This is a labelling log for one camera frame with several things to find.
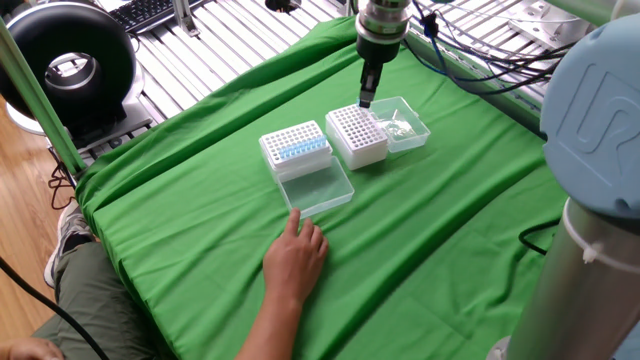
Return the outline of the person's left hand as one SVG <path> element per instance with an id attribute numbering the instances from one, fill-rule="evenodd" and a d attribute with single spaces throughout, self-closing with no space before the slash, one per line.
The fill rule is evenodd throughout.
<path id="1" fill-rule="evenodd" d="M 62 351 L 42 338 L 20 338 L 1 344 L 1 360 L 64 360 Z"/>

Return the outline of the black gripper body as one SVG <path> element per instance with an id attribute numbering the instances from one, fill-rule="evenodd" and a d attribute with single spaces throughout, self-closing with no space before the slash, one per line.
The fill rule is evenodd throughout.
<path id="1" fill-rule="evenodd" d="M 379 44 L 358 36 L 356 50 L 364 60 L 362 74 L 364 76 L 372 71 L 379 71 L 385 63 L 392 61 L 399 52 L 400 43 Z"/>

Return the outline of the person's right hand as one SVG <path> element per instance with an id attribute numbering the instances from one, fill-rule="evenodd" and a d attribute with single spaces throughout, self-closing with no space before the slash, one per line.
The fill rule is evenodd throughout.
<path id="1" fill-rule="evenodd" d="M 329 251 L 323 231 L 293 208 L 263 259 L 266 297 L 302 305 L 313 291 Z"/>

